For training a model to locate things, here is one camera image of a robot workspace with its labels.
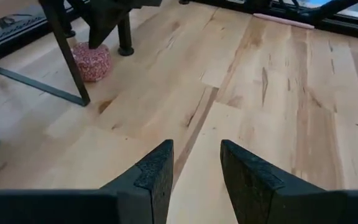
black table leg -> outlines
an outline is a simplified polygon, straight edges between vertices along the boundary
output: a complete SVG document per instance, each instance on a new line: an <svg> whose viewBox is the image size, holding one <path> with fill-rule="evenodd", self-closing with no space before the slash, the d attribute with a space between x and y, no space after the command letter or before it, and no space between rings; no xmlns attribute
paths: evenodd
<svg viewBox="0 0 358 224"><path fill-rule="evenodd" d="M179 0L180 4L189 4L190 0Z"/></svg>
<svg viewBox="0 0 358 224"><path fill-rule="evenodd" d="M90 102L90 97L88 95L88 92L86 91L85 84L81 78L80 70L78 69L73 54L71 53L70 46L67 43L66 36L63 31L63 27L60 25L58 12L55 9L54 4L51 4L51 2L52 2L51 0L39 0L39 3L41 4L42 9L44 10L45 16L47 17L49 23L52 25L53 34L55 35L60 50L62 51L62 54L66 60L68 68L70 69L70 73L74 79L78 92L81 95L80 104L86 106Z"/></svg>
<svg viewBox="0 0 358 224"><path fill-rule="evenodd" d="M118 23L119 49L118 53L122 56L130 56L134 53L131 39L131 23L129 13Z"/></svg>
<svg viewBox="0 0 358 224"><path fill-rule="evenodd" d="M57 19L63 27L63 31L66 35L66 38L74 37L75 31L73 31L73 28L70 24L70 20L67 18L65 0L53 0L49 1L48 3L53 5L53 8L55 8Z"/></svg>

wood grain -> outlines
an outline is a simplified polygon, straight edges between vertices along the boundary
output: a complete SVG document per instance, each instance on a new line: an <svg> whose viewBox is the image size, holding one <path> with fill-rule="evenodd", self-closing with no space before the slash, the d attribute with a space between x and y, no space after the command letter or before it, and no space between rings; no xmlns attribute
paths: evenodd
<svg viewBox="0 0 358 224"><path fill-rule="evenodd" d="M324 189L358 189L358 39L164 1L131 12L135 54L86 108L0 77L0 189L100 187L175 142L169 223L236 223L221 139ZM85 41L89 27L73 23ZM76 93L48 35L0 66Z"/></svg>

metal frame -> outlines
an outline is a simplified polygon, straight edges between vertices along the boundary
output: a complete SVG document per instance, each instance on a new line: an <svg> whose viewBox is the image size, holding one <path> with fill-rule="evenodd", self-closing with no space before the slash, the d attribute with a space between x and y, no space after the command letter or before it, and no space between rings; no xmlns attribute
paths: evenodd
<svg viewBox="0 0 358 224"><path fill-rule="evenodd" d="M58 42L60 50L62 51L63 57L68 65L68 68L73 77L75 85L78 89L80 97L75 96L66 91L56 89L44 83L38 82L37 80L33 80L16 72L9 71L5 68L0 67L0 75L11 78L23 84L29 85L36 89L45 91L51 95L63 98L64 100L70 101L72 103L76 103L81 106L86 106L90 103L90 97L88 92L86 91L85 84L81 78L80 71L75 63L70 46L68 45L67 42L67 38L73 37L75 35L75 32L72 31L70 20L67 17L66 12L64 10L63 2L64 1L62 0L53 0L53 1L39 0L39 3L42 6L42 9L44 10L45 17L52 27L53 34ZM80 2L81 6L87 6L86 3L83 1L77 1L77 2ZM134 53L134 49L132 48L132 41L131 41L131 27L130 27L130 20L128 14L129 11L130 10L120 11L115 21L119 29L118 31L119 31L120 48L118 52L123 56L129 56Z"/></svg>
<svg viewBox="0 0 358 224"><path fill-rule="evenodd" d="M230 140L220 156L239 224L358 223L358 190L321 189Z"/></svg>
<svg viewBox="0 0 358 224"><path fill-rule="evenodd" d="M280 4L280 2L273 0L246 0L243 3L230 2L227 0L180 0L179 2L181 4L188 4L189 1L249 14L261 13L268 16L307 23L321 30L358 37L358 18L337 14L357 4L358 0L333 0L314 9L296 7L295 5L286 3Z"/></svg>
<svg viewBox="0 0 358 224"><path fill-rule="evenodd" d="M165 140L100 189L0 190L0 223L163 224L172 184L173 141Z"/></svg>

